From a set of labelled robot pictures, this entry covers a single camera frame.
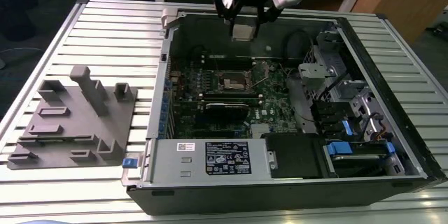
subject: white label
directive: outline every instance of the white label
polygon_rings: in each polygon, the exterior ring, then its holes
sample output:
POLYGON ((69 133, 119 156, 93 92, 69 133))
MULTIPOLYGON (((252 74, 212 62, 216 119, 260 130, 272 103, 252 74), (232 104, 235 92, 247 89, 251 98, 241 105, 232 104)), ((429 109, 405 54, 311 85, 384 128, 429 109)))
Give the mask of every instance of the white label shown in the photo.
POLYGON ((177 143, 177 151, 179 152, 193 152, 195 143, 177 143))

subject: black cable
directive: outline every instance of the black cable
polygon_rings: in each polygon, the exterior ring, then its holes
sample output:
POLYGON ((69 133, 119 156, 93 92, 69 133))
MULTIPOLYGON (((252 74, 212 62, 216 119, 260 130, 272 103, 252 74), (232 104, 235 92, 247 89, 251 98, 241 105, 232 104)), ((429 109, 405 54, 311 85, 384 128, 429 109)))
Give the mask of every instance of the black cable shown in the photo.
POLYGON ((304 29, 297 28, 296 30, 293 30, 292 32, 289 32, 289 33, 285 35, 285 37, 283 38, 283 40, 281 40, 280 57, 281 57, 284 60, 288 59, 288 57, 287 57, 287 51, 288 51, 287 47, 288 47, 288 42, 289 42, 292 36, 293 36, 295 34, 297 34, 297 33, 303 33, 303 34, 307 35, 308 40, 309 40, 309 47, 311 47, 311 48, 313 47, 313 44, 315 44, 315 43, 313 43, 313 39, 312 39, 309 33, 308 33, 304 29))
POLYGON ((312 122, 312 123, 316 123, 316 121, 313 121, 313 120, 305 118, 301 114, 297 114, 297 116, 300 116, 300 118, 304 119, 305 121, 312 122))
POLYGON ((357 139, 357 141, 361 141, 361 140, 363 140, 363 138, 364 138, 364 134, 365 134, 365 130, 367 130, 367 127, 369 126, 369 121, 371 121, 371 119, 372 119, 376 115, 379 115, 379 113, 377 113, 377 112, 372 112, 372 114, 371 114, 369 117, 367 118, 365 123, 364 123, 364 125, 363 125, 363 129, 361 129, 361 133, 360 133, 360 135, 359 135, 359 139, 357 139))
POLYGON ((333 81, 333 83, 325 87, 324 91, 320 93, 317 100, 320 100, 324 96, 324 94, 341 82, 341 80, 345 78, 345 76, 348 75, 348 69, 345 70, 345 72, 337 76, 336 80, 333 81))

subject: black plastic cover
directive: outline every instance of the black plastic cover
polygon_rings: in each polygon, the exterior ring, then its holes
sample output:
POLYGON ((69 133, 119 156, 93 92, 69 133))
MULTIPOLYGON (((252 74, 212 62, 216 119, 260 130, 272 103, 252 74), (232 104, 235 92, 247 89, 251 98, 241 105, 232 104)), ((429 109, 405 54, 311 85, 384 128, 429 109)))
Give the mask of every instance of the black plastic cover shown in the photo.
POLYGON ((271 170, 272 178, 329 177, 323 137, 304 133, 267 133, 264 139, 277 164, 271 170))

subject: metal bracket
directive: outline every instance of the metal bracket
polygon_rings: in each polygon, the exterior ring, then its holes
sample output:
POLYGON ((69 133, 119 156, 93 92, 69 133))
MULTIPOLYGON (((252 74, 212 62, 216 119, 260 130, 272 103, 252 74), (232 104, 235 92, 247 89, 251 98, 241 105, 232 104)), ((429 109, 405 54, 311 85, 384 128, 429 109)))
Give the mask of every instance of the metal bracket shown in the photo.
POLYGON ((169 29, 177 24, 177 8, 165 8, 161 11, 161 26, 164 29, 169 29))

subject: green circuit board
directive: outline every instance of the green circuit board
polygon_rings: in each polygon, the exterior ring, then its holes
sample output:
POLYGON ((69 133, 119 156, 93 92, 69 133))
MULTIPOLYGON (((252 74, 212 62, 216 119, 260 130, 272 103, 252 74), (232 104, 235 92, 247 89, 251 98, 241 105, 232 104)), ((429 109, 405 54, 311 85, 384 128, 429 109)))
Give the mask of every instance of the green circuit board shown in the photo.
POLYGON ((252 68, 244 71, 205 70, 193 63, 179 68, 183 71, 175 72, 176 138, 251 138, 249 126, 260 123, 269 125, 271 132, 297 131, 285 84, 291 69, 269 61, 253 61, 252 68), (237 83, 227 81, 227 77, 235 78, 237 83), (220 101, 251 104, 245 120, 225 124, 203 122, 201 94, 232 92, 253 96, 220 101))

